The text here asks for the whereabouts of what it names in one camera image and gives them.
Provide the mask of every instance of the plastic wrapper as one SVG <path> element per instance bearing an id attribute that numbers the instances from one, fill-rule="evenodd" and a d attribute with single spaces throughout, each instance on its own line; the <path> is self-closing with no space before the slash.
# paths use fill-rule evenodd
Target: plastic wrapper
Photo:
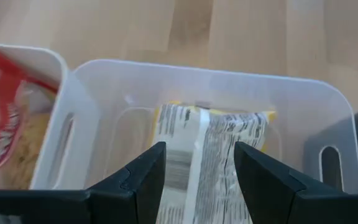
<path id="1" fill-rule="evenodd" d="M 158 224 L 252 223 L 234 166 L 234 143 L 264 150 L 271 111 L 228 113 L 170 103 L 155 111 L 150 144 L 167 143 Z"/>
<path id="2" fill-rule="evenodd" d="M 0 54 L 0 189 L 28 189 L 56 89 Z"/>

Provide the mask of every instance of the wooden floor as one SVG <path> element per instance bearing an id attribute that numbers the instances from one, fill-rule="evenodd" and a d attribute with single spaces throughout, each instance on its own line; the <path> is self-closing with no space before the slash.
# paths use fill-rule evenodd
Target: wooden floor
<path id="1" fill-rule="evenodd" d="M 0 0 L 0 42 L 314 78 L 358 111 L 358 0 Z"/>

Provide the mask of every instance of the plastic storage bin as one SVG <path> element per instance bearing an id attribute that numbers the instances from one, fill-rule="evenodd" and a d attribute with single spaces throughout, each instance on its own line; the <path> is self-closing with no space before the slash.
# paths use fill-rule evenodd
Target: plastic storage bin
<path id="1" fill-rule="evenodd" d="M 90 61 L 68 77 L 71 81 L 62 85 L 64 95 L 57 101 L 36 168 L 35 189 L 83 189 L 114 173 L 149 147 L 154 108 L 178 100 L 211 108 L 275 110 L 267 153 L 322 180 L 321 152 L 331 146 L 339 154 L 342 188 L 358 193 L 353 112 L 327 83 L 120 60 Z M 79 97 L 86 94 L 96 109 Z M 334 124 L 334 134 L 315 137 Z M 62 136 L 68 140 L 57 141 Z M 64 153 L 61 142 L 67 145 Z M 51 165 L 58 153 L 64 156 L 57 181 L 51 184 L 47 177 L 56 172 Z"/>

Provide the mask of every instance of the food package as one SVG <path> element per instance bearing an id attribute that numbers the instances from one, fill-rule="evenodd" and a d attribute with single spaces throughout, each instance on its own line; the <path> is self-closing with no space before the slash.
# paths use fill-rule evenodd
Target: food package
<path id="1" fill-rule="evenodd" d="M 155 111 L 150 144 L 167 143 L 158 224 L 252 223 L 234 167 L 234 143 L 264 150 L 274 112 L 228 113 L 181 103 Z"/>
<path id="2" fill-rule="evenodd" d="M 0 189 L 28 189 L 57 90 L 0 54 Z"/>

